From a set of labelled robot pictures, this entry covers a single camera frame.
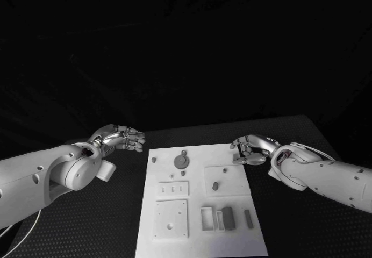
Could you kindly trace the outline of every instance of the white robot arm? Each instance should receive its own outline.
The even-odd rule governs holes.
[[[308,187],[322,196],[352,208],[372,213],[372,170],[336,161],[316,149],[293,142],[282,146],[269,137],[251,134],[240,137],[231,149],[241,145],[246,157],[235,164],[260,165],[271,158],[270,175],[289,187],[303,191]]]
[[[107,125],[87,142],[62,145],[0,161],[0,228],[22,221],[97,176],[110,180],[116,165],[103,160],[116,149],[142,152],[145,133]]]

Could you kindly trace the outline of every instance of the robotic hand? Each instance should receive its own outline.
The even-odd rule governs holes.
[[[116,149],[142,152],[145,133],[107,125],[87,142],[62,145],[0,161],[0,228],[18,223],[55,199],[81,190],[96,176],[110,180],[116,165],[103,160]]]
[[[303,191],[308,187],[339,203],[372,213],[372,170],[336,161],[306,145],[292,142],[282,146],[269,137],[250,134],[240,137],[231,149],[241,145],[246,157],[235,164],[261,165],[271,158],[270,176],[289,187]]]

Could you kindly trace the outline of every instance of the black mat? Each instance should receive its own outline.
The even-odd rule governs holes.
[[[297,141],[339,159],[305,116],[146,132],[145,152],[117,150],[109,156],[117,165],[110,182],[94,179],[83,191],[57,199],[9,257],[134,257],[149,149],[224,144],[251,133],[283,145]],[[270,257],[372,257],[372,214],[309,189],[293,190],[267,175],[269,169],[269,162],[246,167]],[[36,214],[25,220],[12,247],[35,219]]]

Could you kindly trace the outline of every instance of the table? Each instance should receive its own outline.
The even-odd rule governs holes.
[[[300,142],[339,160],[306,116],[146,132],[145,152],[117,150],[109,156],[117,165],[110,182],[96,178],[83,191],[57,199],[9,257],[134,257],[149,149],[225,144],[253,133],[282,144]],[[269,162],[246,167],[270,257],[372,257],[372,214],[309,189],[289,188],[267,175],[269,169]],[[36,214],[25,219],[12,247],[35,219]]]

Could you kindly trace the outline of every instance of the white cable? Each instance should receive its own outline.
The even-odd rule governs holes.
[[[315,149],[315,148],[312,148],[312,147],[309,147],[309,146],[306,146],[306,145],[303,145],[303,144],[299,144],[299,143],[296,143],[296,142],[292,142],[292,145],[293,145],[293,146],[296,146],[296,145],[305,146],[308,149],[310,149],[310,150],[313,150],[315,152],[320,153],[328,159],[331,159],[332,161],[336,161],[325,152],[319,151],[318,149]]]
[[[0,238],[2,238],[2,236],[6,234],[6,232],[12,229],[13,226],[15,226],[15,224],[8,227],[8,229],[5,230],[5,232],[0,234]]]
[[[41,217],[41,210],[39,210],[38,218],[36,218],[35,223],[34,223],[34,227],[35,227],[35,225],[36,225],[36,223],[38,223],[39,217]],[[29,236],[29,234],[31,234],[31,232],[32,232],[32,230],[34,230],[34,227],[31,228],[29,233],[28,233],[26,236],[23,237],[23,240],[18,243],[16,247],[12,249],[12,251],[10,251],[2,258],[6,258],[6,256],[16,250],[16,248],[19,247],[19,245],[22,244],[22,242],[25,241],[26,237]]]

